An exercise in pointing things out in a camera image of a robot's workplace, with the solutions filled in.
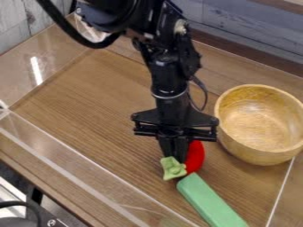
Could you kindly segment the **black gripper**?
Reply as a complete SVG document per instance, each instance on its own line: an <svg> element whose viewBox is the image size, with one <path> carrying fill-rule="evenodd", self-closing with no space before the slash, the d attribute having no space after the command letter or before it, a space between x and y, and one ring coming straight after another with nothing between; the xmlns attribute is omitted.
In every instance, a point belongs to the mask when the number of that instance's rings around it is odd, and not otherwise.
<svg viewBox="0 0 303 227"><path fill-rule="evenodd" d="M216 141L216 127L218 120L198 112L188 96L172 99L156 99L156 107L130 115L134 122L134 134L157 137L164 157L173 157L182 163L188 152L188 140L168 137L188 137L190 140Z"/></svg>

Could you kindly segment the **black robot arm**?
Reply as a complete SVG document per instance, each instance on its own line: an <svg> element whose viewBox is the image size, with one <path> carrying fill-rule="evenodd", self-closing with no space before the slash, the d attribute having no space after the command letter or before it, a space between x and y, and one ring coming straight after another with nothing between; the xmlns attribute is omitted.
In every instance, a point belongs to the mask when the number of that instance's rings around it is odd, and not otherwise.
<svg viewBox="0 0 303 227"><path fill-rule="evenodd" d="M93 42L70 25L50 0L36 0L69 37L90 49L102 49L125 35L141 53L150 72L156 107L130 116L133 133L154 137L164 156L184 161L189 143L213 142L218 120L193 105L189 83L197 82L201 55L190 28L172 0L77 0L80 22L105 34Z"/></svg>

